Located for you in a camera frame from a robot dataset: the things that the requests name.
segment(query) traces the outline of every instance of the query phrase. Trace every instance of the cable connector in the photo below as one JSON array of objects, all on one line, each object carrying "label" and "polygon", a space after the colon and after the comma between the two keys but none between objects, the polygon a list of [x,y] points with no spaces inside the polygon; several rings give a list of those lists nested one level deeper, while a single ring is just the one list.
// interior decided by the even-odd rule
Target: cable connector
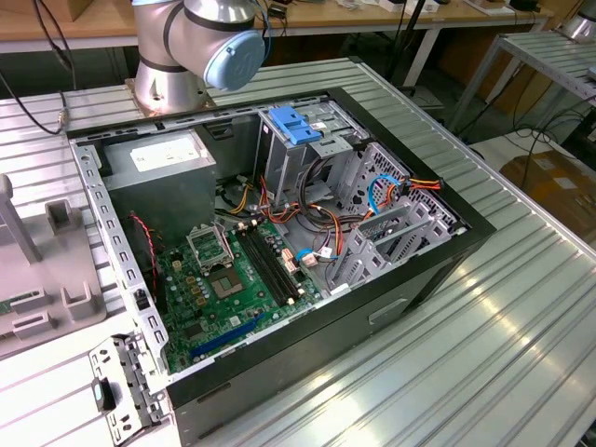
[{"label": "cable connector", "polygon": [[64,107],[58,113],[58,124],[60,125],[61,129],[66,129],[66,126],[68,126],[69,122],[70,122],[70,114],[68,113],[68,109],[66,107]]}]

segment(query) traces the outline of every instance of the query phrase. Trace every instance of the white label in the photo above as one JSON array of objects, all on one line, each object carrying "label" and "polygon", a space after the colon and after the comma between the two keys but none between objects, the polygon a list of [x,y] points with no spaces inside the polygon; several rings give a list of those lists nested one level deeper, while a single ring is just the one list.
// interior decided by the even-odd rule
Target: white label
[{"label": "white label", "polygon": [[555,182],[559,184],[562,189],[576,189],[577,186],[567,177],[558,177],[555,179]]},{"label": "white label", "polygon": [[327,126],[325,126],[325,123],[318,122],[318,123],[311,124],[310,128],[313,130],[322,130],[322,129],[326,129]]},{"label": "white label", "polygon": [[145,172],[193,160],[198,153],[192,141],[178,139],[133,149],[130,156],[139,172]]},{"label": "white label", "polygon": [[322,249],[320,249],[320,255],[323,258],[331,258],[332,253],[333,253],[333,249],[330,249],[329,247],[323,247]]},{"label": "white label", "polygon": [[556,166],[547,158],[535,158],[534,162],[543,170],[555,169]]}]

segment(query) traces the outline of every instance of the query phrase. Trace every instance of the cardboard box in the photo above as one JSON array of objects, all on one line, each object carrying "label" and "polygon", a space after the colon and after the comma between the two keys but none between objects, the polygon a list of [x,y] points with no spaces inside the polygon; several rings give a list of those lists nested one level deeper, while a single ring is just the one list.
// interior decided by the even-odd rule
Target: cardboard box
[{"label": "cardboard box", "polygon": [[[75,21],[93,0],[45,0],[47,8],[57,21]],[[28,0],[0,0],[0,9],[34,16],[33,2]],[[44,9],[39,7],[42,17]]]},{"label": "cardboard box", "polygon": [[[518,156],[501,173],[520,185],[527,156]],[[596,175],[557,151],[532,156],[525,193],[589,244],[596,240]]]}]

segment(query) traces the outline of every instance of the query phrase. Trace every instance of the green circuit board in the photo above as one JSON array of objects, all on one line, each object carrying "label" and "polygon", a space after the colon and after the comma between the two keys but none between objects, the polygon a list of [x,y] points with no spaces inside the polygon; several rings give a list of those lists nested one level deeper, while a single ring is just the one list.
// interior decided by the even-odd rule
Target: green circuit board
[{"label": "green circuit board", "polygon": [[[274,238],[279,250],[286,248],[271,223],[260,224],[256,231],[263,238]],[[233,266],[214,268],[206,276],[201,275],[193,251],[187,244],[157,256],[166,278],[168,312],[162,312],[161,317],[169,335],[165,351],[171,373],[184,370],[205,355],[212,355],[251,333],[310,308],[321,299],[318,290],[306,275],[298,275],[299,278],[290,276],[291,281],[304,294],[293,305],[279,306],[251,263],[250,257],[242,249],[238,236],[228,231],[226,237],[234,253]],[[206,249],[210,251],[213,250],[211,242],[209,238],[205,239],[208,245]],[[200,259],[200,242],[199,246],[195,246]],[[283,265],[281,257],[277,258]],[[175,267],[172,260],[180,263]],[[222,335],[229,335],[233,330],[251,323],[256,326],[248,333],[229,340],[204,355],[191,357],[193,348]]]}]

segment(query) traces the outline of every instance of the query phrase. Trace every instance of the wooden desk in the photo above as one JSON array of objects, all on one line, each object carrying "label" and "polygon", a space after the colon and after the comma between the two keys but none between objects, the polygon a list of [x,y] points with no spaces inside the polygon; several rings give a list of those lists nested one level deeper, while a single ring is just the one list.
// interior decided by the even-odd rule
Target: wooden desk
[{"label": "wooden desk", "polygon": [[[533,24],[539,31],[551,16],[544,10],[538,14],[517,12],[516,15],[487,16],[465,4],[453,0],[435,14],[422,14],[416,29],[427,30],[405,85],[414,85],[441,29]],[[367,5],[348,10],[334,0],[323,4],[294,3],[288,7],[287,35],[348,34],[375,31],[395,31],[400,14],[392,14],[380,7]],[[405,15],[402,29],[409,21]],[[282,33],[280,20],[272,19],[274,35]],[[263,24],[255,21],[257,28]],[[127,47],[137,45],[134,15],[129,0],[95,0],[75,21],[61,23],[71,48]],[[0,53],[48,50],[49,46],[33,16],[0,11]]]}]

